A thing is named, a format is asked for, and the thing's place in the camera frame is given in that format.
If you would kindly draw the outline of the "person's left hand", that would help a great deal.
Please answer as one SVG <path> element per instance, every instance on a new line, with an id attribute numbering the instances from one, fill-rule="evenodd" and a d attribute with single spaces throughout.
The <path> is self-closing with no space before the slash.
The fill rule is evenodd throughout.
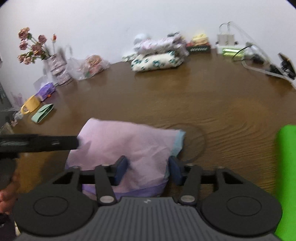
<path id="1" fill-rule="evenodd" d="M 10 214 L 18 197 L 20 188 L 20 173 L 15 171 L 10 184 L 1 190 L 0 212 L 1 214 Z"/>

